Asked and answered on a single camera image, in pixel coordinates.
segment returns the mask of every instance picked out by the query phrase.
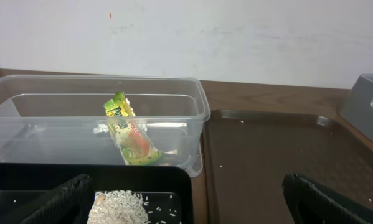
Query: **gray device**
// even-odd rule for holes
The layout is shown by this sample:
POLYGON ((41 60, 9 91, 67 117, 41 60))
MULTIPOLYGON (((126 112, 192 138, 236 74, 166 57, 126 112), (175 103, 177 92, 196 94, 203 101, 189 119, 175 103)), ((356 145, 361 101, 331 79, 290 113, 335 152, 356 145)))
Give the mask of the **gray device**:
POLYGON ((373 141, 373 74, 360 75, 339 114, 373 141))

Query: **brown tray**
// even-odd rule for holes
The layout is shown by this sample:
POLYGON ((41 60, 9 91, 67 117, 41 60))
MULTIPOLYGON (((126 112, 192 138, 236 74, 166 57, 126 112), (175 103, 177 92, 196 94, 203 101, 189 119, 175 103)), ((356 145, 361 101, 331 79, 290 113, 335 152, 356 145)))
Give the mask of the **brown tray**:
POLYGON ((336 121, 217 110, 204 127, 210 222, 294 223, 281 187, 299 172, 373 210, 373 153, 336 121))

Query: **clear plastic container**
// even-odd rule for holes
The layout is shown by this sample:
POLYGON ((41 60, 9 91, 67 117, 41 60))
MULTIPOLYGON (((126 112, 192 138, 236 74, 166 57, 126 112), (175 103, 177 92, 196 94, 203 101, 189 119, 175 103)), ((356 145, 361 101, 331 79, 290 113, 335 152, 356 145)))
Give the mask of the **clear plastic container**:
POLYGON ((200 135, 210 118, 194 78, 112 75, 10 75, 0 78, 0 162, 124 164, 109 133, 110 120, 147 127, 163 158, 152 165, 200 174, 200 135), (109 118, 103 104, 123 91, 136 117, 109 118))

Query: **watermelon image on wrapper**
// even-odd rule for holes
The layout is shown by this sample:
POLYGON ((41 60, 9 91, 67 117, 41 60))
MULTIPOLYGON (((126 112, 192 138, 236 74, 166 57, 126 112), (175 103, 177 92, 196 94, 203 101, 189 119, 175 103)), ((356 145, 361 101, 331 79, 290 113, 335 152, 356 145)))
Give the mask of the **watermelon image on wrapper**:
MULTIPOLYGON (((110 117, 135 116, 123 92, 117 92, 104 107, 110 117)), ((108 129, 127 165, 148 165, 162 158, 163 153, 153 146, 143 128, 132 120, 108 120, 108 129)))

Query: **white wall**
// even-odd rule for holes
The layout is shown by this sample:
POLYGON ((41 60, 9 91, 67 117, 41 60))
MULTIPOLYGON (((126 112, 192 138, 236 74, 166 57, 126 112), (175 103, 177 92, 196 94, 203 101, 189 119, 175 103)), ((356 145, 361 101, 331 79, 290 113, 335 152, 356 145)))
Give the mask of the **white wall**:
POLYGON ((0 0, 0 66, 350 88, 373 0, 0 0))

